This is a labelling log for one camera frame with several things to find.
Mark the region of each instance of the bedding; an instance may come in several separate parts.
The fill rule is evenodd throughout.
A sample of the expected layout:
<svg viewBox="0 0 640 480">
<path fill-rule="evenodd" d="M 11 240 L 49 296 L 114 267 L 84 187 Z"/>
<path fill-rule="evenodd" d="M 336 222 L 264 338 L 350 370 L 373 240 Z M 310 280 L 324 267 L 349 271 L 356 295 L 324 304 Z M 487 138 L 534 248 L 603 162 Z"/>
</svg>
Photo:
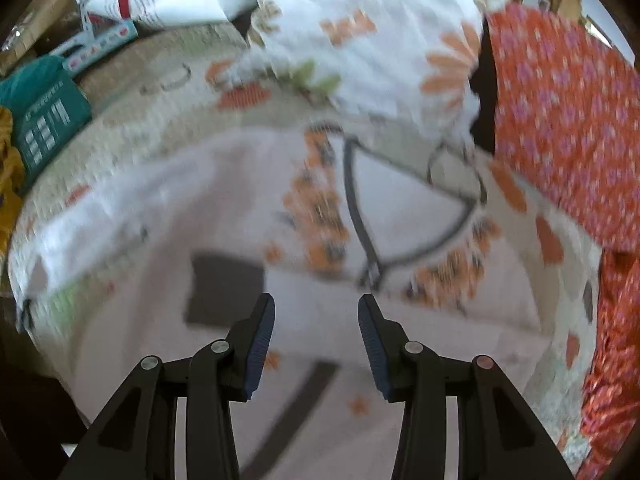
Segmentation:
<svg viewBox="0 0 640 480">
<path fill-rule="evenodd" d="M 482 13 L 507 0 L 258 0 L 252 45 L 217 76 L 270 74 L 350 113 L 400 118 L 470 140 Z"/>
</svg>

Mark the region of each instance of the red floral fabric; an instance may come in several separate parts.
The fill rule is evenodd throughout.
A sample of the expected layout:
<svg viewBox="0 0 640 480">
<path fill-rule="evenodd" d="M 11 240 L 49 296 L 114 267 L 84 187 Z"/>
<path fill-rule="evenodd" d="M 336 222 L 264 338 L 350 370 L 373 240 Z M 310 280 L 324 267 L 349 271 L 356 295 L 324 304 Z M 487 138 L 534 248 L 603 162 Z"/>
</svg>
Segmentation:
<svg viewBox="0 0 640 480">
<path fill-rule="evenodd" d="M 604 248 L 582 433 L 597 478 L 640 416 L 640 77 L 580 25 L 519 5 L 488 16 L 495 157 Z"/>
</svg>

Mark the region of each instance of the pink flower print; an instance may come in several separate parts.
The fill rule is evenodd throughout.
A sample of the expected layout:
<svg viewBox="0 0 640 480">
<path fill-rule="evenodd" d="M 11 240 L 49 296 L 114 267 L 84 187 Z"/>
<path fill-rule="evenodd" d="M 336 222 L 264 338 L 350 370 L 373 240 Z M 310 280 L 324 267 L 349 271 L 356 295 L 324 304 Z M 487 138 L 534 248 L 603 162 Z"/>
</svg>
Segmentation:
<svg viewBox="0 0 640 480">
<path fill-rule="evenodd" d="M 533 70 L 528 64 L 519 63 L 516 67 L 516 74 L 518 75 L 518 81 L 524 83 L 533 78 Z"/>
<path fill-rule="evenodd" d="M 591 115 L 600 115 L 603 110 L 602 96 L 597 94 L 596 97 L 593 98 L 593 101 L 591 101 Z"/>
<path fill-rule="evenodd" d="M 587 136 L 583 136 L 580 139 L 580 144 L 582 145 L 582 150 L 584 152 L 586 152 L 589 149 L 589 147 L 591 146 L 591 141 L 589 140 L 589 138 Z"/>
<path fill-rule="evenodd" d="M 618 181 L 618 171 L 610 168 L 607 170 L 607 185 L 613 186 Z"/>
<path fill-rule="evenodd" d="M 603 153 L 602 147 L 599 147 L 598 149 L 594 150 L 593 161 L 596 164 L 601 164 L 604 162 L 604 153 Z"/>
<path fill-rule="evenodd" d="M 500 151 L 503 153 L 506 153 L 507 156 L 513 156 L 516 153 L 516 146 L 513 142 L 500 142 L 501 144 L 501 149 Z"/>
<path fill-rule="evenodd" d="M 585 62 L 582 64 L 582 75 L 585 81 L 588 82 L 596 79 L 596 66 L 593 64 L 593 61 L 591 59 L 585 60 Z"/>
<path fill-rule="evenodd" d="M 575 29 L 568 30 L 564 35 L 564 44 L 569 48 L 577 46 L 580 43 L 580 34 Z"/>
<path fill-rule="evenodd" d="M 626 120 L 629 117 L 629 113 L 626 111 L 626 108 L 622 106 L 616 108 L 616 120 L 620 123 L 626 123 Z"/>
<path fill-rule="evenodd" d="M 563 137 L 560 139 L 560 155 L 569 156 L 571 152 L 574 150 L 574 143 L 570 138 Z"/>
<path fill-rule="evenodd" d="M 560 120 L 563 126 L 570 126 L 575 121 L 575 108 L 567 107 L 562 110 Z"/>
<path fill-rule="evenodd" d="M 607 50 L 609 50 L 609 47 L 604 43 L 602 43 L 601 41 L 596 41 L 596 50 L 599 51 L 601 54 L 606 54 Z"/>
<path fill-rule="evenodd" d="M 545 140 L 552 140 L 556 136 L 553 126 L 549 123 L 541 124 L 538 131 L 540 132 L 540 136 Z"/>
<path fill-rule="evenodd" d="M 560 202 L 560 197 L 562 194 L 560 193 L 560 189 L 558 186 L 555 186 L 555 185 L 549 186 L 549 188 L 546 190 L 546 193 L 551 199 L 551 202 L 555 202 L 555 203 Z"/>
<path fill-rule="evenodd" d="M 545 155 L 542 160 L 542 175 L 550 177 L 554 172 L 554 158 L 551 154 Z"/>
<path fill-rule="evenodd" d="M 611 88 L 616 94 L 619 94 L 620 92 L 622 92 L 624 85 L 622 84 L 622 81 L 620 81 L 619 79 L 614 79 L 613 82 L 611 83 Z"/>
<path fill-rule="evenodd" d="M 513 115 L 516 120 L 520 123 L 523 123 L 530 115 L 531 106 L 529 106 L 529 102 L 526 97 L 521 96 L 520 101 L 513 107 Z"/>
<path fill-rule="evenodd" d="M 621 139 L 616 139 L 611 146 L 611 153 L 617 158 L 623 156 L 626 152 L 625 143 Z"/>
<path fill-rule="evenodd" d="M 533 50 L 529 45 L 527 45 L 527 59 L 529 59 L 529 61 L 533 63 L 538 62 L 538 56 L 536 56 L 536 51 Z"/>
<path fill-rule="evenodd" d="M 558 98 L 558 94 L 551 90 L 538 90 L 538 101 L 546 108 L 558 104 L 560 99 Z"/>
<path fill-rule="evenodd" d="M 533 139 L 530 137 L 526 137 L 522 141 L 522 147 L 527 155 L 532 156 L 532 158 L 538 158 L 540 153 L 538 152 L 538 146 Z"/>
<path fill-rule="evenodd" d="M 612 139 L 616 136 L 616 129 L 607 123 L 600 129 L 600 134 L 603 139 Z"/>
<path fill-rule="evenodd" d="M 508 12 L 511 11 L 511 14 L 520 20 L 526 20 L 529 17 L 529 12 L 527 11 L 525 6 L 521 5 L 512 5 L 509 7 Z"/>
<path fill-rule="evenodd" d="M 518 44 L 518 38 L 512 30 L 505 30 L 500 36 L 500 46 L 505 50 L 513 50 Z"/>
<path fill-rule="evenodd" d="M 569 74 L 568 70 L 562 70 L 560 72 L 556 72 L 555 70 L 553 70 L 551 73 L 551 79 L 553 79 L 555 84 L 567 86 L 571 81 L 571 74 Z"/>
<path fill-rule="evenodd" d="M 551 58 L 556 51 L 556 46 L 553 44 L 553 41 L 544 40 L 540 47 L 547 59 Z"/>
</svg>

